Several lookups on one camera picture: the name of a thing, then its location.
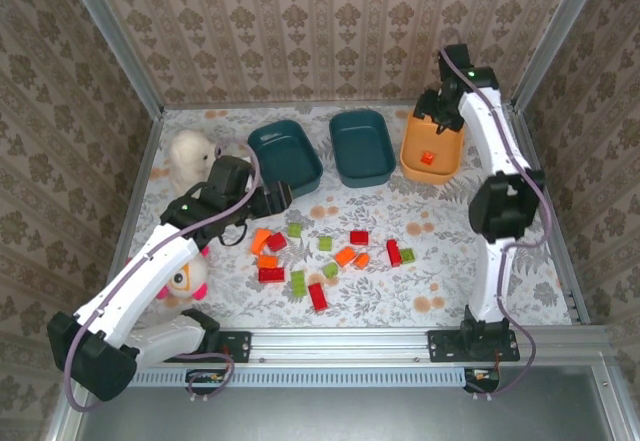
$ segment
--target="small cube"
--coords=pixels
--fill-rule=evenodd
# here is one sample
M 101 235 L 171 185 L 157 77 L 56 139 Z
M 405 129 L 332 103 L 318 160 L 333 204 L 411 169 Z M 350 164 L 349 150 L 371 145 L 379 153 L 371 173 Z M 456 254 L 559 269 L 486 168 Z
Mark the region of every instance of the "small cube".
M 400 256 L 398 242 L 395 239 L 387 241 L 387 252 L 389 253 L 389 262 L 392 267 L 396 268 L 402 264 L 402 256 Z
M 351 231 L 351 244 L 356 246 L 367 246 L 369 244 L 368 231 Z
M 267 239 L 269 239 L 269 236 L 271 236 L 271 231 L 269 231 L 268 229 L 256 229 L 256 234 L 253 236 L 253 244 L 251 245 L 251 252 L 256 256 L 262 253 L 265 244 L 267 244 Z
M 291 273 L 291 288 L 296 298 L 301 298 L 307 294 L 307 286 L 304 282 L 304 271 L 293 271 Z
M 289 224 L 289 237 L 299 238 L 302 235 L 302 225 L 299 223 Z
M 341 268 L 344 268 L 351 261 L 356 259 L 356 252 L 352 247 L 346 247 L 342 251 L 340 251 L 335 256 L 336 262 L 340 265 Z
M 402 258 L 402 264 L 413 263 L 416 260 L 416 258 L 413 256 L 413 249 L 411 248 L 401 249 L 400 257 Z
M 360 253 L 356 260 L 353 262 L 358 269 L 364 269 L 369 264 L 369 255 L 367 253 Z
M 425 151 L 425 153 L 422 155 L 422 162 L 424 164 L 428 164 L 431 165 L 431 163 L 433 163 L 434 158 L 436 157 L 435 154 L 429 152 L 429 151 Z
M 284 268 L 261 268 L 258 270 L 261 284 L 284 282 Z
M 336 263 L 329 263 L 322 268 L 322 272 L 327 278 L 335 278 L 338 275 L 338 265 Z
M 311 295 L 311 302 L 313 303 L 313 309 L 315 309 L 316 312 L 327 309 L 327 298 L 324 297 L 324 291 L 322 290 L 322 283 L 310 284 L 309 294 Z
M 272 234 L 271 236 L 269 236 L 269 239 L 267 239 L 267 246 L 269 246 L 269 249 L 274 253 L 276 251 L 280 251 L 286 245 L 287 240 L 282 235 L 282 233 Z
M 275 256 L 258 256 L 258 268 L 275 268 L 278 266 L 278 258 Z
M 318 249 L 320 251 L 331 251 L 333 240 L 330 236 L 320 236 L 318 238 Z

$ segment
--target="floral wallpaper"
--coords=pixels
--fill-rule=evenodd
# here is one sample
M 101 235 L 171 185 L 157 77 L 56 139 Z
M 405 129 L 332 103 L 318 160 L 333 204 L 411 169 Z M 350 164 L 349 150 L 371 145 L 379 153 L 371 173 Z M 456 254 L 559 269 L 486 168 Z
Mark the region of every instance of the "floral wallpaper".
M 80 0 L 0 0 L 2 440 L 46 429 L 46 323 L 105 283 L 149 129 Z
M 640 406 L 640 0 L 587 0 L 525 114 L 591 315 Z
M 391 142 L 399 156 L 409 111 L 413 106 L 375 107 L 386 121 Z M 402 174 L 400 161 L 390 180 L 380 186 L 350 189 L 338 176 L 329 135 L 329 121 L 342 107 L 246 108 L 230 110 L 168 110 L 149 183 L 131 246 L 131 256 L 147 241 L 160 214 L 172 199 L 169 181 L 169 143 L 182 129 L 203 132 L 212 141 L 221 137 L 247 139 L 251 132 L 280 119 L 300 123 L 324 167 L 320 186 L 296 198 L 284 213 L 248 223 L 246 238 L 237 246 L 209 244 L 208 293 L 200 301 L 180 303 L 178 298 L 154 301 L 139 326 L 153 325 L 194 306 L 223 327 L 416 327 L 456 326 L 474 287 L 478 237 L 468 221 L 469 201 L 484 174 L 473 139 L 468 135 L 460 171 L 447 184 L 433 186 L 413 182 Z M 254 231 L 267 228 L 286 235 L 289 223 L 302 225 L 301 238 L 289 238 L 275 253 L 285 267 L 285 282 L 260 284 L 256 258 L 249 254 Z M 528 236 L 537 239 L 538 220 Z M 370 232 L 370 245 L 361 248 L 371 261 L 366 269 L 341 269 L 326 278 L 322 268 L 349 245 L 350 230 Z M 229 228 L 228 240 L 239 229 Z M 318 238 L 331 236 L 330 252 L 318 249 Z M 386 240 L 400 248 L 412 248 L 415 262 L 391 268 Z M 308 284 L 320 282 L 329 308 L 316 313 L 309 296 L 293 296 L 290 272 L 305 271 Z M 508 307 L 527 325 L 570 324 L 571 319 L 553 260 L 542 249 L 516 254 L 509 285 Z
M 438 79 L 443 31 L 495 68 L 509 99 L 559 2 L 108 0 L 174 108 L 414 99 Z

